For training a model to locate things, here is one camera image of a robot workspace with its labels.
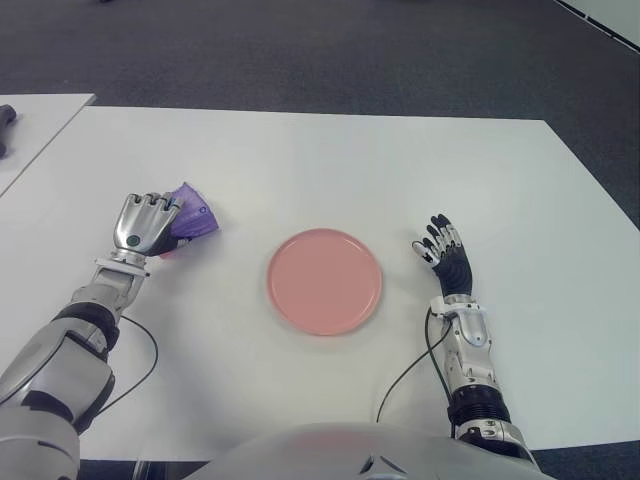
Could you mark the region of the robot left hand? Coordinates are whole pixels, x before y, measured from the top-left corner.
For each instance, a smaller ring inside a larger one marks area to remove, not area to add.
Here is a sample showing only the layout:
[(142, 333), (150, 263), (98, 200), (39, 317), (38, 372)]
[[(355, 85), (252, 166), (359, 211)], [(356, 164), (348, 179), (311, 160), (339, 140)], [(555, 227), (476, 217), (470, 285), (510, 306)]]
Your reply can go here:
[(129, 194), (114, 228), (115, 251), (156, 257), (185, 246), (191, 238), (171, 230), (181, 208), (182, 200), (170, 192)]

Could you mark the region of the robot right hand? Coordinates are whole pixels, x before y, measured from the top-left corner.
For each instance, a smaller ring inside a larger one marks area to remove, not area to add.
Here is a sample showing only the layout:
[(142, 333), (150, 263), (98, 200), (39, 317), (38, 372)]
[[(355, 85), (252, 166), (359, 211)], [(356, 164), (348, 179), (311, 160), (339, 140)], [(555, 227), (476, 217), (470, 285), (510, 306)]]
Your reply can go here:
[(473, 291), (473, 274), (461, 237), (443, 214), (432, 216), (427, 235), (412, 242), (412, 249), (439, 280), (442, 295), (467, 295)]

